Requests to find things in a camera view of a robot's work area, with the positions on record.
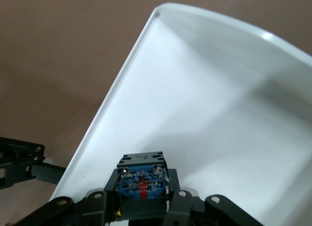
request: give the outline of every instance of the brown surface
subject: brown surface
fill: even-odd
[[[152,10],[203,7],[312,54],[312,0],[0,0],[0,136],[67,166]],[[0,190],[0,226],[46,203],[36,180]]]

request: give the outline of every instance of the bolt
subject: bolt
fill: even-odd
[[[185,197],[187,193],[185,191],[179,191],[178,193],[180,196]]]
[[[63,205],[65,205],[66,203],[67,203],[67,200],[60,200],[60,201],[57,202],[57,204],[58,204],[59,206],[63,206]]]
[[[94,198],[100,198],[101,196],[102,196],[101,193],[97,193],[97,194],[94,195]]]
[[[218,197],[213,196],[213,197],[211,197],[211,201],[218,204],[221,200]]]

